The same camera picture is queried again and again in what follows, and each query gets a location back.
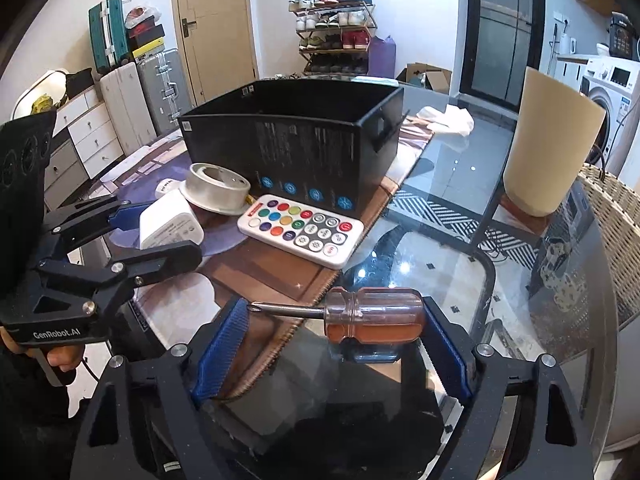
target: table mat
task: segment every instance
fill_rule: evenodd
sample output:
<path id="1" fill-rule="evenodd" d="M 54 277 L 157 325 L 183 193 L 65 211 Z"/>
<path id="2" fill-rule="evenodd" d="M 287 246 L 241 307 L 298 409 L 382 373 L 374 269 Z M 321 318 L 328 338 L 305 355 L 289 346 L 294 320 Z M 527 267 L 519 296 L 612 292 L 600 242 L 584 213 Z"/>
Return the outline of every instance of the table mat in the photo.
<path id="1" fill-rule="evenodd" d="M 365 226 L 363 238 L 432 136 L 424 121 L 405 119 L 398 154 L 360 216 Z M 152 200 L 158 182 L 164 178 L 185 179 L 190 163 L 180 131 L 176 131 L 127 157 L 120 167 L 111 170 L 90 189 L 88 198 L 115 193 L 119 199 L 133 203 Z M 322 298 L 340 272 L 244 236 L 236 227 L 237 218 L 195 207 L 194 211 L 205 231 L 201 266 L 196 272 L 141 287 L 134 297 L 134 308 L 142 313 L 166 348 L 189 341 L 233 294 L 249 301 L 312 305 Z M 137 246 L 138 232 L 116 230 L 104 239 L 112 261 L 117 261 Z M 302 319 L 251 313 L 248 334 L 229 371 L 221 397 L 237 397 L 249 389 L 302 322 Z"/>

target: black box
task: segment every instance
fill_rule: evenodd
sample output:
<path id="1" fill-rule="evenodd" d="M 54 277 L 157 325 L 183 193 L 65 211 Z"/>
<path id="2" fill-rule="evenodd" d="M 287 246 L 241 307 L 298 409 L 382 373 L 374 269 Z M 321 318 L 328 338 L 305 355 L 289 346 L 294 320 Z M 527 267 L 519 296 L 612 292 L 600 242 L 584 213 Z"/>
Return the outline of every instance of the black box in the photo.
<path id="1" fill-rule="evenodd" d="M 261 80 L 178 121 L 193 162 L 236 171 L 254 194 L 359 216 L 396 157 L 403 96 L 378 84 Z"/>

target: glass table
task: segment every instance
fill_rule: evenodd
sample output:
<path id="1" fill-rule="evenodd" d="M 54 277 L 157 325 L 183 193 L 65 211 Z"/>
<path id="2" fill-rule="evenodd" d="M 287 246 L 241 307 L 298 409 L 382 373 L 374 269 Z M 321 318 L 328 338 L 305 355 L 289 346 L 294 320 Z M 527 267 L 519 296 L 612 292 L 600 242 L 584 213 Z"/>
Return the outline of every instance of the glass table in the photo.
<path id="1" fill-rule="evenodd" d="M 595 467 L 612 413 L 618 321 L 587 197 L 575 182 L 534 234 L 499 205 L 515 122 L 405 87 L 405 111 L 447 103 L 468 108 L 473 132 L 430 142 L 335 285 L 414 288 L 503 356 L 554 355 Z M 393 363 L 344 360 L 322 323 L 308 320 L 247 394 L 204 411 L 233 436 L 237 466 L 258 478 L 425 477 L 462 408 L 419 342 L 398 353 Z M 481 475 L 500 463 L 514 406 L 505 399 Z"/>

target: door handle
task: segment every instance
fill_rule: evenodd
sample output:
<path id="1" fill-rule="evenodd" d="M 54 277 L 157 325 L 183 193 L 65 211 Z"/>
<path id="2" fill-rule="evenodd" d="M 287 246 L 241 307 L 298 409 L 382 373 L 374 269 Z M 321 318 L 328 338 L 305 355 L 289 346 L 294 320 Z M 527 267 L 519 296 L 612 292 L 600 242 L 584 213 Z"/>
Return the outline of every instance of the door handle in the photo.
<path id="1" fill-rule="evenodd" d="M 189 25 L 195 25 L 197 22 L 193 20 L 192 22 L 188 22 L 186 18 L 182 19 L 182 35 L 185 38 L 189 37 Z"/>

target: white suitcase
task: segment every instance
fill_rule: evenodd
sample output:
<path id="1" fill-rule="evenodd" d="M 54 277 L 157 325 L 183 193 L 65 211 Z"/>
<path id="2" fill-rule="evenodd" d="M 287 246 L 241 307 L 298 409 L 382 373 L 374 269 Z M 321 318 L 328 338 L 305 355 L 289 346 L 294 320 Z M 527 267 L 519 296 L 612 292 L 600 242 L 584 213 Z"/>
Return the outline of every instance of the white suitcase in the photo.
<path id="1" fill-rule="evenodd" d="M 125 155 L 156 138 L 135 63 L 127 63 L 104 76 L 100 88 Z"/>

